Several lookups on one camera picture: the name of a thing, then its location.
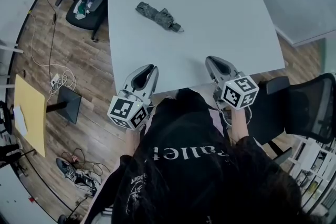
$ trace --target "person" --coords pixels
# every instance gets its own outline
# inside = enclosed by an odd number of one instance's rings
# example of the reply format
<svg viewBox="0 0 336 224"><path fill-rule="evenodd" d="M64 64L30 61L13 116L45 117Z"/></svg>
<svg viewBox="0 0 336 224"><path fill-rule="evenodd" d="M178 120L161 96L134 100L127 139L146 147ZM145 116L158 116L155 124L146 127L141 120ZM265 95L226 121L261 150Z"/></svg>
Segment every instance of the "person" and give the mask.
<svg viewBox="0 0 336 224"><path fill-rule="evenodd" d="M19 149L20 146L18 144L0 146L0 162L13 163L17 161L21 156L20 152L16 152L8 156L7 154Z"/></svg>
<svg viewBox="0 0 336 224"><path fill-rule="evenodd" d="M112 205L113 224L316 221L295 180L248 136L244 109L232 109L235 145L225 126L191 89L164 99L140 135L126 131L125 154L82 223Z"/></svg>

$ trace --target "white table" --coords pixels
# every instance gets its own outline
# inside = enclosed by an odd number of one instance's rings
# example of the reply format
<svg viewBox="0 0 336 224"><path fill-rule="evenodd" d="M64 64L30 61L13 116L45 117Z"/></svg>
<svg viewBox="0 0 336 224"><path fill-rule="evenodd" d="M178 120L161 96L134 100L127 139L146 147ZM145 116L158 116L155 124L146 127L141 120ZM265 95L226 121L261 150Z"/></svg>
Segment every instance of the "white table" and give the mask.
<svg viewBox="0 0 336 224"><path fill-rule="evenodd" d="M144 1L167 8L185 32L166 31L136 10ZM156 93L211 81L209 55L245 74L284 68L279 41L263 0L109 0L111 57L117 91L140 66L159 67Z"/></svg>

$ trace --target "yellow table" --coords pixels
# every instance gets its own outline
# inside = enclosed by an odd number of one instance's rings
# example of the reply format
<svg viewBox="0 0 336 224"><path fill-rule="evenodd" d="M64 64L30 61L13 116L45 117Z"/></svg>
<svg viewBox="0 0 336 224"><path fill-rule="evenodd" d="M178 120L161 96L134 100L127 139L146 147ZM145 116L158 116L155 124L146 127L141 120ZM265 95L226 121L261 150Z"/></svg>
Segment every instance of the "yellow table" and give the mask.
<svg viewBox="0 0 336 224"><path fill-rule="evenodd" d="M16 75L14 107L18 105L21 108L28 131L24 138L39 154L45 157L46 98L23 78ZM17 122L15 122L15 127L19 130Z"/></svg>

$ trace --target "wooden floor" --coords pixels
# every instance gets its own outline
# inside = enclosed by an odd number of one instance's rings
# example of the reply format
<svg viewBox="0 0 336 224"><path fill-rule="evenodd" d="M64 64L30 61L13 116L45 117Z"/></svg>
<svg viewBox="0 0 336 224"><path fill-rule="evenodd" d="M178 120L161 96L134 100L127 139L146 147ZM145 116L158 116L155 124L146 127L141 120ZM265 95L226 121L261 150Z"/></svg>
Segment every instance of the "wooden floor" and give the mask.
<svg viewBox="0 0 336 224"><path fill-rule="evenodd" d="M65 180L58 170L55 159L64 151L72 152L75 148L81 148L87 161L104 163L112 169L115 162L123 152L124 132L117 128L108 119L106 112L111 98L115 95L114 79L111 65L108 22L100 27L98 38L94 43L90 40L91 31L76 28L66 22L65 16L71 5L71 1L64 0L59 7L55 7L56 0L49 0L57 12L54 46L51 54L51 63L67 66L76 76L77 86L75 91L82 95L77 124L67 122L56 112L47 114L46 126L46 157L38 154L30 155L29 159L44 181L52 191L64 201L71 209L76 206L76 201L81 199L80 191L69 180ZM25 29L19 41L19 48L24 54L16 54L11 76L14 83L15 74L26 71L26 80L37 90L49 97L49 73L48 67L36 65L30 55L30 42L35 31L32 53L35 60L41 65L47 65L50 53L51 37L53 33L53 10L46 0L38 0L32 14L25 25ZM283 39L280 40L282 53L286 62L286 69L263 73L256 78L270 79L276 76L287 75L292 84L308 81L316 77L320 72L320 54L318 44L309 44L299 48L290 47ZM64 68L52 66L51 77L56 73L62 74ZM14 90L9 90L8 104L14 103ZM57 95L51 97L48 104L55 103ZM31 149L25 143L24 150ZM288 146L286 138L281 141L280 147ZM22 159L22 164L27 167L28 177L21 177L24 185L37 202L54 219L60 214L68 215L70 210L63 205L51 191L42 183L32 170L27 159ZM107 169L103 168L102 178L107 176ZM83 215L88 209L90 200L83 202L77 210L77 214Z"/></svg>

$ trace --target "mesh chair backrest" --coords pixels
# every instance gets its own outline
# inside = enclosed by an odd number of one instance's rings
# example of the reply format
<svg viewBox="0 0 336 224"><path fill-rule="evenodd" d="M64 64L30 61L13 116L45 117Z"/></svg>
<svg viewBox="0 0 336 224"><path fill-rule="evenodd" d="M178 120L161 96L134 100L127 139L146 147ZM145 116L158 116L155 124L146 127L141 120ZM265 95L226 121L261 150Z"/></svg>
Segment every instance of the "mesh chair backrest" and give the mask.
<svg viewBox="0 0 336 224"><path fill-rule="evenodd" d="M335 77L326 73L284 90L285 130L328 144L335 137Z"/></svg>

